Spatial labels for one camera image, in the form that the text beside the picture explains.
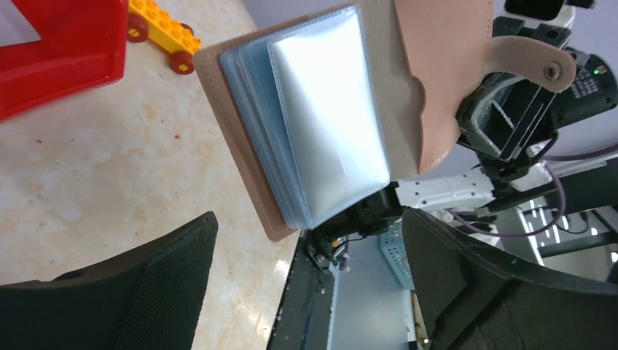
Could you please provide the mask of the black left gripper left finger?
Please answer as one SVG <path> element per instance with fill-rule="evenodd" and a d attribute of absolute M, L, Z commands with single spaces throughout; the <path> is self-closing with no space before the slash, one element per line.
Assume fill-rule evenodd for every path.
<path fill-rule="evenodd" d="M 218 222 L 169 234 L 50 281 L 1 287 L 3 349 L 190 349 Z"/>

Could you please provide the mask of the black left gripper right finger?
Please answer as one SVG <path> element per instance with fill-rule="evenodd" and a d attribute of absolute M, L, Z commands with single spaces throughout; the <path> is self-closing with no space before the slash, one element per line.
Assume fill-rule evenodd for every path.
<path fill-rule="evenodd" d="M 402 235 L 433 349 L 615 349 L 617 286 L 554 271 L 406 208 Z"/>

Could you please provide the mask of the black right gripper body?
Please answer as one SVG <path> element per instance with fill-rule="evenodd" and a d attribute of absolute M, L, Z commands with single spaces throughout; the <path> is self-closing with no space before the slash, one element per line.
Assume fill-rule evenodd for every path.
<path fill-rule="evenodd" d="M 520 76 L 557 93 L 549 108 L 556 134 L 527 148 L 517 159 L 544 156 L 563 128 L 617 106 L 617 79 L 612 70 L 599 56 L 569 47 L 570 36 L 569 29 L 546 23 L 529 28 L 523 20 L 511 17 L 493 21 L 494 42 L 509 63 L 496 73 Z"/>

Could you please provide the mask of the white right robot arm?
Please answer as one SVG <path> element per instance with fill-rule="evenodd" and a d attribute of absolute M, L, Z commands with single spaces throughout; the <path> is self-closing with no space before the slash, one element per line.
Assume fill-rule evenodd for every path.
<path fill-rule="evenodd" d="M 310 233 L 315 244 L 341 246 L 347 235 L 376 236 L 406 206 L 425 211 L 466 207 L 492 215 L 549 192 L 546 165 L 559 130 L 617 106 L 617 78 L 597 55 L 567 47 L 577 65 L 571 86 L 550 93 L 507 73 L 486 77 L 463 102 L 460 145 L 477 153 L 479 164 L 460 176 L 394 182 L 361 200 Z"/>

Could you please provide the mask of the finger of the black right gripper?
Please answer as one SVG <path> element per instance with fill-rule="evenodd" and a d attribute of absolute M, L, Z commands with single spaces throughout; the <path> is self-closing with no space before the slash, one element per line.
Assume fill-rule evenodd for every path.
<path fill-rule="evenodd" d="M 510 162 L 556 134 L 549 108 L 557 93 L 508 73 L 487 75 L 461 103 L 458 143 L 487 158 Z"/>

